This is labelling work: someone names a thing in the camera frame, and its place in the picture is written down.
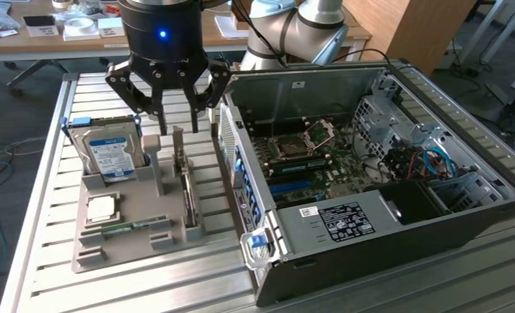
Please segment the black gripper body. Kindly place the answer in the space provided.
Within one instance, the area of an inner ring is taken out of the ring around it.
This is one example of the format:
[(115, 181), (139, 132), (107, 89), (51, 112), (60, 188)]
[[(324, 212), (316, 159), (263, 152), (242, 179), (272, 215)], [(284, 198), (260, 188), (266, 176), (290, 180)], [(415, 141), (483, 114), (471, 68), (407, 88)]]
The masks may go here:
[(120, 1), (131, 71), (154, 88), (180, 89), (207, 69), (200, 1)]

